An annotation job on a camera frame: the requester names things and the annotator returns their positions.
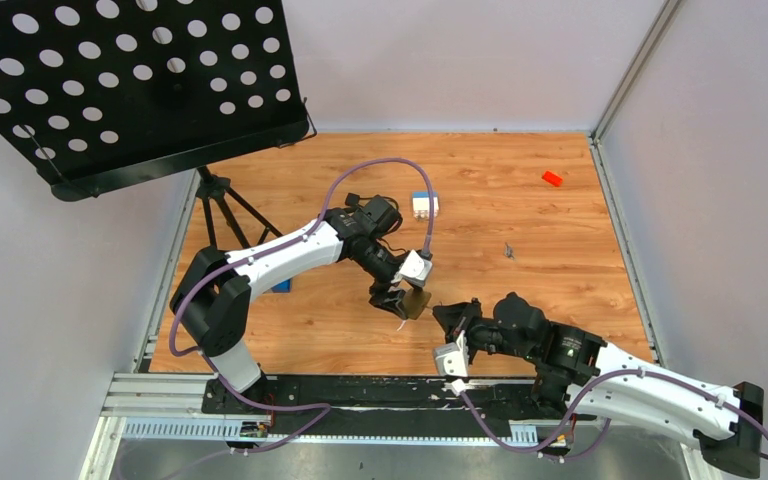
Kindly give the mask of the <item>brass padlock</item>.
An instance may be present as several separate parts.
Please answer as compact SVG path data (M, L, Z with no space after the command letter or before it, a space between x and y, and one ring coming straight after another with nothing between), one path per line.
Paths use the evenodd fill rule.
M423 313L431 299L431 293L421 288L411 288L402 298L405 318L416 320Z

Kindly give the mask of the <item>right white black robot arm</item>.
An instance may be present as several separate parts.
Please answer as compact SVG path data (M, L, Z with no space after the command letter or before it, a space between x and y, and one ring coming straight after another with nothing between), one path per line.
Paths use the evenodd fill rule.
M602 337L558 323L511 292L491 317L473 299L439 305L432 315L446 343L434 352L439 374L465 392L479 352L532 364L531 403L544 417L591 415L665 435L700 451L712 467L757 479L761 473L764 391L696 380L644 361Z

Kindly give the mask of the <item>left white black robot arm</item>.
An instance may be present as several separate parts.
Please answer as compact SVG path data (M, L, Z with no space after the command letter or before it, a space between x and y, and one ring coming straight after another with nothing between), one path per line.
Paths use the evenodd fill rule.
M374 280L371 305L401 319L410 317L401 281L419 286L427 276L415 251L396 255L381 242L401 221L400 213L376 195L363 205L332 208L302 229L257 247L198 252L170 300L180 326L226 381L228 400L243 413L266 400L262 371L243 335L250 304L278 284L308 270L349 259Z

